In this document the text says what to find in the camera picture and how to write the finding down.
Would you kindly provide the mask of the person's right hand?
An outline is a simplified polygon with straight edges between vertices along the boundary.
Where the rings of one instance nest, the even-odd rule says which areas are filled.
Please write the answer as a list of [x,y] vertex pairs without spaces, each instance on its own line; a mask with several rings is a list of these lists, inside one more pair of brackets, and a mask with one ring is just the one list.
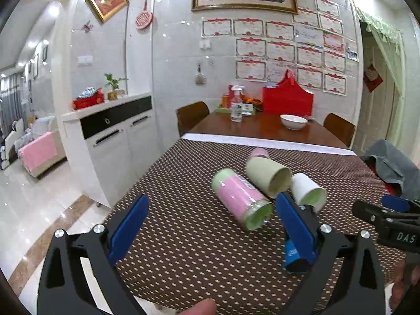
[[405,260],[400,260],[395,267],[394,270],[394,285],[392,287],[392,296],[389,299],[389,306],[394,311],[399,303],[401,302],[405,291],[404,291],[404,284],[408,281],[411,282],[412,285],[416,285],[419,280],[419,265],[411,272],[411,277],[404,277],[406,272],[406,262]]

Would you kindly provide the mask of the person's left hand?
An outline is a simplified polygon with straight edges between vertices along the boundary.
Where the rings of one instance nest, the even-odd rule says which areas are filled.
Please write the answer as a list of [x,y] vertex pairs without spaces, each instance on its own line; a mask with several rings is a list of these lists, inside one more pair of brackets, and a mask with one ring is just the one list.
[[178,315],[215,315],[217,304],[214,299],[203,299],[191,308],[180,312]]

